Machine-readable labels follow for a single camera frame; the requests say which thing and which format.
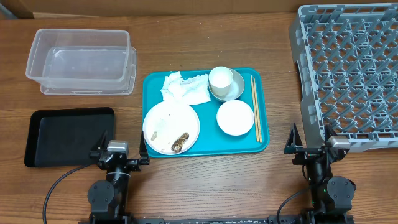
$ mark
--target white cloth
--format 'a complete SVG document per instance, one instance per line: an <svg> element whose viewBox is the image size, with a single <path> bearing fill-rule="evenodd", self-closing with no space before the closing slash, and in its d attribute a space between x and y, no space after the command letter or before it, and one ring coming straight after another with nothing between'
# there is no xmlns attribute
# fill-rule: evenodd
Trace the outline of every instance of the white cloth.
<svg viewBox="0 0 398 224"><path fill-rule="evenodd" d="M186 80L181 78L180 72L171 73L163 83L163 100L181 101L188 105L198 105L210 101L207 90L209 75L197 75Z"/></svg>

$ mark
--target blue tray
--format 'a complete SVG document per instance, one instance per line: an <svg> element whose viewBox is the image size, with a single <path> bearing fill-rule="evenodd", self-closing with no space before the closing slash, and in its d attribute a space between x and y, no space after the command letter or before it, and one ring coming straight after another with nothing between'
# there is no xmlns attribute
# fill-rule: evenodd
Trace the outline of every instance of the blue tray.
<svg viewBox="0 0 398 224"><path fill-rule="evenodd" d="M264 94L262 92L261 76L252 68L234 68L239 72L244 80L244 91L239 100L244 101L253 109L250 76L256 79L257 97L259 102L259 112L262 127L262 143L256 141L255 125L251 130L242 136L230 136L224 133L217 125L216 114L221 102L217 101L210 94L211 101L200 105L193 105L192 108L197 112L200 121L200 133L194 145L184 153L177 155L163 155L151 147L147 146L148 154L151 157L181 157L181 156L213 156L222 154L235 154L247 152L261 152L269 142L268 122ZM190 70L181 71L182 78L190 78L196 75L209 74L210 70ZM163 101L160 89L163 87L164 78L173 72L155 72L148 75L144 80L142 89L142 122L145 115L156 104Z"/></svg>

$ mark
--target black tray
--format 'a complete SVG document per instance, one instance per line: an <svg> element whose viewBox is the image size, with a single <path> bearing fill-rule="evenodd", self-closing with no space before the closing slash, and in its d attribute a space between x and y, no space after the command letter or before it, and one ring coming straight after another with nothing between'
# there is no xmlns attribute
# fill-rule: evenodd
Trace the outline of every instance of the black tray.
<svg viewBox="0 0 398 224"><path fill-rule="evenodd" d="M112 108L39 110L30 117L25 151L27 167L95 164L89 151L107 131L114 139Z"/></svg>

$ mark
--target gray bowl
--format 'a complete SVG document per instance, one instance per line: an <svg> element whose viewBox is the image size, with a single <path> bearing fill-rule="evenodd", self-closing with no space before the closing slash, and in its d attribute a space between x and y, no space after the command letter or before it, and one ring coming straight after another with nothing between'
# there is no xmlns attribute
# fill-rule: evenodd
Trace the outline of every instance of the gray bowl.
<svg viewBox="0 0 398 224"><path fill-rule="evenodd" d="M220 102L227 102L229 100L236 100L238 99L244 90L244 80L241 74L239 72L230 69L234 78L231 84L231 87L229 88L229 92L224 95L224 96L218 96L213 93L211 90L211 86L209 85L210 93Z"/></svg>

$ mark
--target white napkin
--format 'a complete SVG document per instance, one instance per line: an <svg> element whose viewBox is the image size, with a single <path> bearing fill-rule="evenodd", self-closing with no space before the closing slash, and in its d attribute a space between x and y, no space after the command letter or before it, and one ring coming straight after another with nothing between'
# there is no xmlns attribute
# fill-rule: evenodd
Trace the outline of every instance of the white napkin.
<svg viewBox="0 0 398 224"><path fill-rule="evenodd" d="M198 105L210 101L207 90L209 75L197 75L186 80L181 78L180 72L171 73L163 83L163 100L182 101L188 105Z"/></svg>

